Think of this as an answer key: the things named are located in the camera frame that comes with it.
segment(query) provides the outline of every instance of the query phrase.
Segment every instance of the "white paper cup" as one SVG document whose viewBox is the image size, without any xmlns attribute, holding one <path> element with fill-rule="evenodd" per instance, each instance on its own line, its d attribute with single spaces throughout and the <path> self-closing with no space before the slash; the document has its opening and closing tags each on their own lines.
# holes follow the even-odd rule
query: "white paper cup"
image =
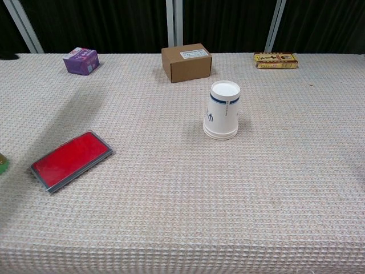
<svg viewBox="0 0 365 274">
<path fill-rule="evenodd" d="M 231 81 L 212 84 L 203 123 L 207 136 L 227 140 L 237 134 L 240 93 L 239 85 Z"/>
</svg>

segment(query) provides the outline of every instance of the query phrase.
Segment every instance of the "black curtain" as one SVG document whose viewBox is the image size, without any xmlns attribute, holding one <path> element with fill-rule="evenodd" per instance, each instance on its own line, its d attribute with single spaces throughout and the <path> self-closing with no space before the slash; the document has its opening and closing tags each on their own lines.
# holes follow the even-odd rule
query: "black curtain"
<svg viewBox="0 0 365 274">
<path fill-rule="evenodd" d="M 184 44 L 213 53 L 263 51 L 275 0 L 185 0 Z"/>
<path fill-rule="evenodd" d="M 46 53 L 160 53 L 168 46 L 165 0 L 21 0 Z"/>
<path fill-rule="evenodd" d="M 365 1 L 287 0 L 273 51 L 365 53 Z"/>
<path fill-rule="evenodd" d="M 3 1 L 0 1 L 0 51 L 29 53 L 17 26 Z"/>
</svg>

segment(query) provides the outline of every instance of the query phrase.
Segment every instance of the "yellow snack box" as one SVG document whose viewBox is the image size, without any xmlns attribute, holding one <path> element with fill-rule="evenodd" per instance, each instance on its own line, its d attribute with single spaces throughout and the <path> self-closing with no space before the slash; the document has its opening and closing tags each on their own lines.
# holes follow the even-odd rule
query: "yellow snack box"
<svg viewBox="0 0 365 274">
<path fill-rule="evenodd" d="M 296 69 L 298 60 L 292 53 L 254 53 L 258 69 Z"/>
</svg>

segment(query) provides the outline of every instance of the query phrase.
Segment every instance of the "purple tissue box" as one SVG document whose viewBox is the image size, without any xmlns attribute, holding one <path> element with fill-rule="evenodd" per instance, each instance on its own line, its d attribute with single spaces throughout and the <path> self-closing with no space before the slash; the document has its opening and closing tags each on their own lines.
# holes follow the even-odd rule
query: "purple tissue box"
<svg viewBox="0 0 365 274">
<path fill-rule="evenodd" d="M 96 50 L 77 47 L 63 57 L 67 71 L 70 73 L 89 75 L 100 63 Z"/>
</svg>

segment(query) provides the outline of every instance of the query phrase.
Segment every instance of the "cup rim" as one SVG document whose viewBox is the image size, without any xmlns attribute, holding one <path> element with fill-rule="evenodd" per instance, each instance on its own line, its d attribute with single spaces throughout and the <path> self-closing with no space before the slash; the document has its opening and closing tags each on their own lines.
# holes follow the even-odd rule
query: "cup rim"
<svg viewBox="0 0 365 274">
<path fill-rule="evenodd" d="M 237 93 L 234 94 L 234 95 L 229 95 L 229 96 L 225 96 L 225 95 L 221 95 L 221 94 L 218 94 L 214 91 L 214 86 L 218 85 L 218 84 L 230 84 L 231 86 L 233 86 L 236 90 L 237 90 Z M 213 94 L 213 96 L 219 100 L 223 100 L 223 101 L 231 101 L 231 100 L 235 100 L 237 98 L 240 97 L 240 93 L 241 93 L 241 88 L 238 84 L 232 82 L 232 81 L 228 81 L 228 80 L 220 80 L 220 81 L 216 81 L 212 84 L 212 86 L 210 87 L 211 89 L 211 93 L 210 94 Z"/>
<path fill-rule="evenodd" d="M 213 139 L 217 139 L 217 140 L 228 140 L 231 139 L 233 137 L 235 137 L 235 135 L 238 132 L 238 125 L 237 127 L 231 131 L 231 132 L 226 132 L 226 133 L 219 133 L 219 132 L 214 132 L 212 131 L 206 124 L 205 121 L 203 122 L 203 130 L 204 132 L 207 134 L 207 136 L 213 138 Z"/>
</svg>

